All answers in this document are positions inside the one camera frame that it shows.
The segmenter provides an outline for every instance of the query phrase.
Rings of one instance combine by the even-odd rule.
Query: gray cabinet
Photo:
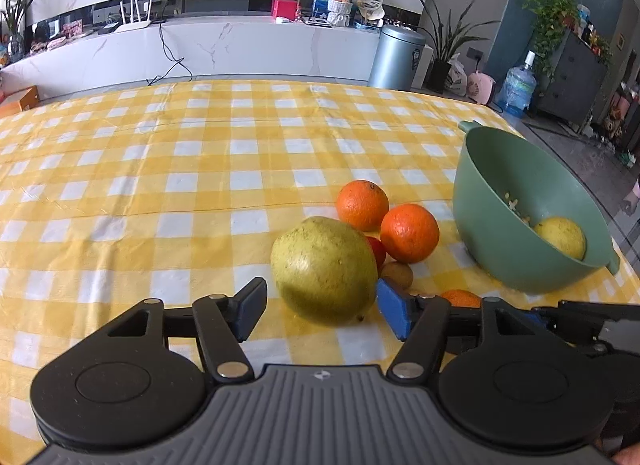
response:
[[[573,33],[562,49],[554,80],[537,101],[540,111],[582,126],[602,85],[607,68]]]

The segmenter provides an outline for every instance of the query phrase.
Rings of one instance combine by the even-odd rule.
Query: metal screw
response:
[[[218,366],[218,374],[226,379],[239,379],[249,372],[249,367],[244,362],[225,362]]]
[[[396,364],[391,370],[399,379],[416,379],[424,373],[424,368],[415,362],[403,362]]]

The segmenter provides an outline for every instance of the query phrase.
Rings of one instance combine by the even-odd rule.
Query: bowl handle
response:
[[[616,275],[620,269],[620,256],[618,255],[618,252],[613,250],[613,248],[611,249],[611,252],[613,252],[613,254],[611,255],[611,260],[607,265],[607,270],[609,270],[611,275]]]
[[[482,127],[482,124],[476,122],[469,122],[468,120],[463,120],[462,122],[458,122],[458,128],[462,130],[465,134],[468,133],[471,129],[475,129],[477,127]]]

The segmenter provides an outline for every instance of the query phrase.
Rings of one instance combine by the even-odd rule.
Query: tablecloth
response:
[[[415,290],[463,288],[517,307],[638,302],[624,258],[615,277],[600,270],[544,297],[476,266],[450,203],[460,120],[510,129],[484,106],[259,80],[151,86],[0,120],[0,462],[42,447],[29,404],[36,371],[149,296],[189,305],[263,276],[268,306],[242,345],[257,371],[265,362],[385,368],[399,342],[375,307],[362,323],[313,325],[281,303],[271,277],[274,239],[307,216],[335,217],[353,179],[438,220],[438,247],[413,265]],[[170,347],[197,360],[189,341]]]

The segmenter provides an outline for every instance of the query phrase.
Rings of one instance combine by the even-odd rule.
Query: black plant pot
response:
[[[449,75],[450,69],[451,64],[448,62],[434,60],[431,74],[427,80],[427,87],[438,93],[438,95],[442,95],[442,93],[444,93],[444,83],[447,81],[447,75]]]

